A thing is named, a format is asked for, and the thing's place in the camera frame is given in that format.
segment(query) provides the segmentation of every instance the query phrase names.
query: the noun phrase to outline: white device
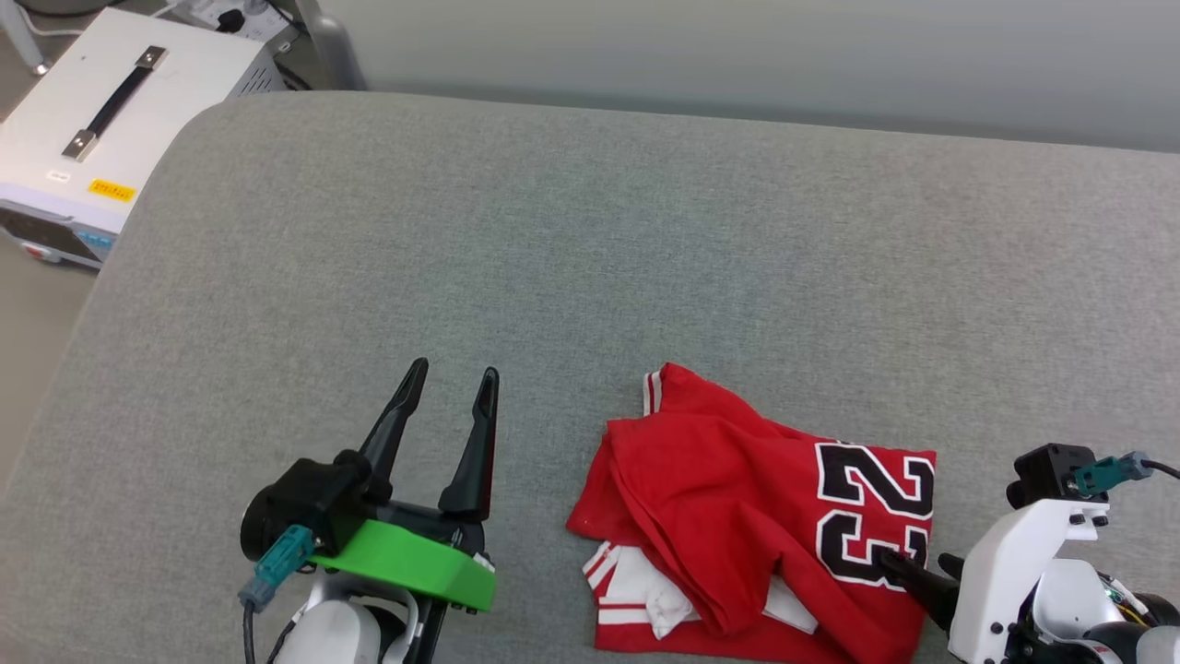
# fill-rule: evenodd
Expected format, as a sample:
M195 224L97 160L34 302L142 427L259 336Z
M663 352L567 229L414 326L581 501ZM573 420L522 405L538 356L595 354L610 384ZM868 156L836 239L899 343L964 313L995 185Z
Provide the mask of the white device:
M41 259L101 267L190 119L283 88L260 41L104 9L0 125L0 228Z
M1032 620L1041 640L1077 644L1103 664L1125 664L1086 636L1100 625L1125 620L1097 572L1083 560L1055 558L1067 540L1097 540L1093 521L1106 518L1109 509L1104 502L1038 500L997 521L964 561L948 650L968 664L1008 662L1004 627L1015 624L1032 593ZM1135 660L1180 664L1180 627L1149 630L1139 642Z
M389 627L382 627L369 609L349 601L354 597L381 597L401 604L407 612L404 625L414 627L399 625L401 631L388 635L391 642L381 655L382 631ZM291 619L295 627L282 643L275 664L401 664L421 632L419 618L418 603L406 589L347 572L328 574L317 570L312 594Z

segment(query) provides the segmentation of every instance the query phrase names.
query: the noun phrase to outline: red jersey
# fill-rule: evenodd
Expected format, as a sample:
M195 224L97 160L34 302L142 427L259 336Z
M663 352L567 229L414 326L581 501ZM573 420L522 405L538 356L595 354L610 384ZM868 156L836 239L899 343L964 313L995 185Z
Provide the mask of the red jersey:
M566 527L638 547L694 611L660 638L660 620L642 619L655 614L651 601L599 599L596 645L799 664L909 662L925 614L874 561L893 550L925 565L933 473L932 452L813 436L664 366L645 380L644 418L608 423ZM585 572L604 598L601 581L616 572L594 563ZM768 616L772 576L814 617L812 633Z

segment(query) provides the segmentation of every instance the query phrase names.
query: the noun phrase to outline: gray upholstery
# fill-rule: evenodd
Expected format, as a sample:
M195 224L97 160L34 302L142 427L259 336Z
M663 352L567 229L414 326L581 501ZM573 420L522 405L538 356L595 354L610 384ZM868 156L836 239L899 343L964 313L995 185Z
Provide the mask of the gray upholstery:
M394 474L431 504L503 377L494 611L438 662L591 647L563 530L666 361L818 434L939 453L933 551L1047 442L1180 461L1180 156L376 94L177 138L98 277L0 514L0 658L241 657L247 501L356 445L432 361ZM1071 546L1180 599L1180 484ZM260 651L302 601L284 586ZM930 633L918 660L948 662Z

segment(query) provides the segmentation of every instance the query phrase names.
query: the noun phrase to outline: floor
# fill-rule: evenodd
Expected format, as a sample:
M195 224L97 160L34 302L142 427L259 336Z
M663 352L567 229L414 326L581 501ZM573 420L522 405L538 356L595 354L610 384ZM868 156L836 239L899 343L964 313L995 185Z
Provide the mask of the floor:
M70 12L93 7L94 0L40 0L34 6ZM160 0L126 0L120 8L151 13L160 6ZM34 20L42 29L61 29L85 27L90 19ZM39 38L39 44L52 59L71 40ZM307 38L299 39L280 61L313 87L328 87ZM0 34L0 120L35 83L7 35ZM0 487L8 481L96 276L90 269L33 259L0 237Z

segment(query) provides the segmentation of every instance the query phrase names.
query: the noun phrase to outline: yellow label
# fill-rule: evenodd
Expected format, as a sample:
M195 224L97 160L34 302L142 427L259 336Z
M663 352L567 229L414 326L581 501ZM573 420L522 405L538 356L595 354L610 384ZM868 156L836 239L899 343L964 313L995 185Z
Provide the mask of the yellow label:
M136 190L130 186L123 186L122 184L116 184L113 182L107 182L105 179L96 179L90 183L90 190L99 196L106 196L107 198L114 198L116 200L123 200L124 203L130 203L131 198L136 196Z

